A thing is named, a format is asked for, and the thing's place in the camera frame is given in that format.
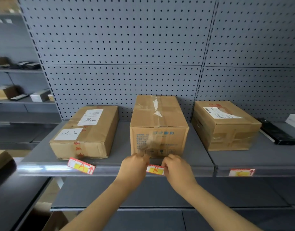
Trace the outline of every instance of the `barcode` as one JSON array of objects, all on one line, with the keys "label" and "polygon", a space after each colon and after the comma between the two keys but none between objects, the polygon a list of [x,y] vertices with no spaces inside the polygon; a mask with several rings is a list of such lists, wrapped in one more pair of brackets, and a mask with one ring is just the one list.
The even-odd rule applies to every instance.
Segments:
[{"label": "barcode", "polygon": [[211,113],[211,111],[210,110],[208,110],[207,108],[204,108],[208,113]]}]

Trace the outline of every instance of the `perforated metal back panel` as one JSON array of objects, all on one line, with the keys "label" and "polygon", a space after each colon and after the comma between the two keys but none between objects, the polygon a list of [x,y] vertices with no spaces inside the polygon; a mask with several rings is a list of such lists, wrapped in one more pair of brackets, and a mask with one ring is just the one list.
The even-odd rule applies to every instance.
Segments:
[{"label": "perforated metal back panel", "polygon": [[19,1],[64,120],[97,104],[130,120],[138,94],[177,96],[187,120],[195,100],[295,113],[295,0]]}]

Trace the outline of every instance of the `person's right hand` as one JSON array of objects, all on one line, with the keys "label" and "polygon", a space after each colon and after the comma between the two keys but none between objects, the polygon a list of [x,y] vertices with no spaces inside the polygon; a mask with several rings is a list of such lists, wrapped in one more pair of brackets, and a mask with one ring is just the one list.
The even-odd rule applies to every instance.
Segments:
[{"label": "person's right hand", "polygon": [[170,154],[164,158],[161,166],[165,168],[165,176],[168,182],[181,196],[197,185],[191,166],[180,156]]}]

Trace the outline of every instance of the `box with torn label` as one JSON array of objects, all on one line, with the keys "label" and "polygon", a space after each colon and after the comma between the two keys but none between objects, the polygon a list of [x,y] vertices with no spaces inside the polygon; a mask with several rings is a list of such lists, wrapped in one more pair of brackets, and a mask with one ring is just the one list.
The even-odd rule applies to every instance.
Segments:
[{"label": "box with torn label", "polygon": [[208,151],[248,150],[262,125],[230,101],[196,101],[192,124]]},{"label": "box with torn label", "polygon": [[119,122],[117,106],[85,106],[50,140],[58,159],[107,158]]},{"label": "box with torn label", "polygon": [[131,154],[182,155],[188,130],[175,96],[138,95],[130,122]]}]

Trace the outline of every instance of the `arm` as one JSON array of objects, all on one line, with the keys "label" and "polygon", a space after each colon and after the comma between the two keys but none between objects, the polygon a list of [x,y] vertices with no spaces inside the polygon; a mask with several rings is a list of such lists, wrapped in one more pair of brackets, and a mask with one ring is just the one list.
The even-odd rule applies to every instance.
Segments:
[{"label": "arm", "polygon": [[149,162],[148,155],[134,154],[124,159],[114,182],[61,231],[101,231],[145,178]]},{"label": "arm", "polygon": [[162,166],[173,189],[189,202],[215,231],[260,231],[198,185],[190,165],[177,155],[165,157]]}]

